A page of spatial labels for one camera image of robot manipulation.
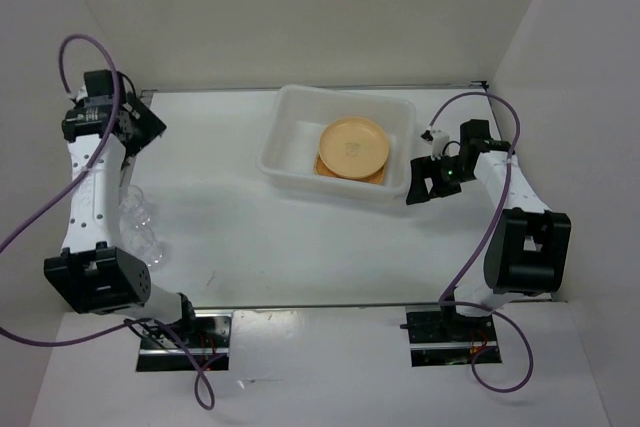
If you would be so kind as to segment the yellow bear plate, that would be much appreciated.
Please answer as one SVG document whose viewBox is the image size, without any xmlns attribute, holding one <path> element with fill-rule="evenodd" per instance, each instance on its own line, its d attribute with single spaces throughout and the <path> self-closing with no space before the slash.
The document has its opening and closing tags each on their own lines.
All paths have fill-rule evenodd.
<svg viewBox="0 0 640 427">
<path fill-rule="evenodd" d="M 390 140 L 385 131 L 368 118 L 343 117 L 322 132 L 318 154 L 336 174 L 362 178 L 386 164 Z"/>
<path fill-rule="evenodd" d="M 314 173 L 316 175 L 319 175 L 319 176 L 337 178 L 337 179 L 347 180 L 347 181 L 368 183 L 368 184 L 374 184 L 374 185 L 381 185 L 384 182 L 384 179 L 385 179 L 386 167 L 387 167 L 387 165 L 383 165 L 375 173 L 373 173 L 372 175 L 366 176 L 366 177 L 349 178 L 349 177 L 340 176 L 340 175 L 336 174 L 335 172 L 333 172 L 332 170 L 330 170 L 325 165 L 325 163 L 321 159 L 320 155 L 317 154 L 315 162 L 314 162 L 313 170 L 314 170 Z"/>
</svg>

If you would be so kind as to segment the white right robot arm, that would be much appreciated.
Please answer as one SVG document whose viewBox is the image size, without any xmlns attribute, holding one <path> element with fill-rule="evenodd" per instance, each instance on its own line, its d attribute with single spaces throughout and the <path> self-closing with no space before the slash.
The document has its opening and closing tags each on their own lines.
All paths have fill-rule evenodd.
<svg viewBox="0 0 640 427">
<path fill-rule="evenodd" d="M 559 290 L 569 247 L 571 221 L 553 211 L 524 176 L 513 146 L 492 137 L 488 122 L 472 119 L 460 137 L 430 128 L 423 134 L 432 152 L 411 161 L 409 205 L 461 193 L 466 182 L 479 182 L 495 212 L 471 259 L 482 263 L 479 279 L 457 274 L 445 289 L 438 328 L 450 340 L 463 338 L 473 319 L 507 303 Z"/>
</svg>

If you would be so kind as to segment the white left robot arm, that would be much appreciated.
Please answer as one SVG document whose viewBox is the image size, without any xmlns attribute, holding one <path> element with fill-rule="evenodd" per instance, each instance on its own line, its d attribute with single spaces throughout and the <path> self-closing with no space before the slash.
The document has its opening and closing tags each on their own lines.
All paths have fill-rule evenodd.
<svg viewBox="0 0 640 427">
<path fill-rule="evenodd" d="M 44 275 L 79 314 L 151 318 L 176 346 L 193 343 L 199 322 L 189 299 L 153 284 L 149 263 L 125 244 L 123 187 L 136 156 L 166 125 L 125 87 L 127 76 L 85 73 L 84 87 L 62 121 L 72 179 L 69 223 L 60 253 Z"/>
</svg>

